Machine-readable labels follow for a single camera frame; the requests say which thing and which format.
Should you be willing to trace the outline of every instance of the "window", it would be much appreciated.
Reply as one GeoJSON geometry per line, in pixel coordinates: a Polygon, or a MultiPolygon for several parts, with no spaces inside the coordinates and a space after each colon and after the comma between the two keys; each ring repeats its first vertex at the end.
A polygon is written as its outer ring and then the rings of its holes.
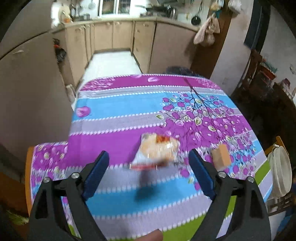
{"type": "Polygon", "coordinates": [[[100,0],[99,16],[104,14],[129,14],[131,0],[100,0]]]}

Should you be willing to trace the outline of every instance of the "snack package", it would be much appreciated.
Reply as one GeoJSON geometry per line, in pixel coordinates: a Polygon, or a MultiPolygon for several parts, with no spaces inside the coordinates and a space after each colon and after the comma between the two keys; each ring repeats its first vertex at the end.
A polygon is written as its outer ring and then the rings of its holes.
{"type": "Polygon", "coordinates": [[[144,133],[130,169],[140,171],[167,166],[177,160],[179,146],[180,143],[175,138],[156,133],[144,133]]]}

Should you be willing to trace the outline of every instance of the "tablecloth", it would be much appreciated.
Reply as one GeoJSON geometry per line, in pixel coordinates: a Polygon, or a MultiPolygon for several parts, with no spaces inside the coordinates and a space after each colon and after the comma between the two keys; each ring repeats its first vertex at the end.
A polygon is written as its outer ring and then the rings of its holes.
{"type": "MultiPolygon", "coordinates": [[[[246,119],[219,86],[205,78],[163,74],[95,79],[79,92],[68,141],[34,148],[32,200],[44,177],[66,178],[105,150],[110,165],[87,201],[105,237],[134,239],[160,229],[164,240],[187,241],[211,204],[188,165],[188,151],[196,148],[212,162],[211,149],[219,144],[226,144],[231,155],[232,164],[224,171],[239,179],[254,176],[266,201],[272,190],[266,156],[246,119]],[[146,132],[178,139],[182,164],[129,170],[146,132]]],[[[75,230],[67,198],[62,202],[75,230]]],[[[232,197],[218,236],[225,234],[234,204],[232,197]]]]}

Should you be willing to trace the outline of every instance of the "cabinet handle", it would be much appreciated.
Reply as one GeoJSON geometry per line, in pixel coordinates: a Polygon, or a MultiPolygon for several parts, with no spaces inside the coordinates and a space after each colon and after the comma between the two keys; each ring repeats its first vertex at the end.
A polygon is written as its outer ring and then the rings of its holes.
{"type": "Polygon", "coordinates": [[[13,54],[16,54],[16,53],[23,53],[24,51],[23,50],[18,50],[16,52],[14,52],[13,54]]]}

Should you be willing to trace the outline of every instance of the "blue gripper pad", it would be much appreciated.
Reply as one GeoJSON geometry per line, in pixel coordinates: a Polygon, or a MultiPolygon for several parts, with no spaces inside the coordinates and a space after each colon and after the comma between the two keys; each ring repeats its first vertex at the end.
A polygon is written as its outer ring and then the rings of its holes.
{"type": "Polygon", "coordinates": [[[210,199],[214,200],[216,193],[214,191],[215,184],[214,180],[211,178],[207,169],[204,166],[204,160],[201,156],[193,150],[189,152],[189,165],[194,172],[194,175],[200,184],[200,187],[204,195],[208,196],[210,199]]]}
{"type": "Polygon", "coordinates": [[[101,182],[104,173],[109,166],[109,154],[103,152],[95,161],[94,167],[84,181],[82,197],[86,201],[91,198],[101,182]]]}

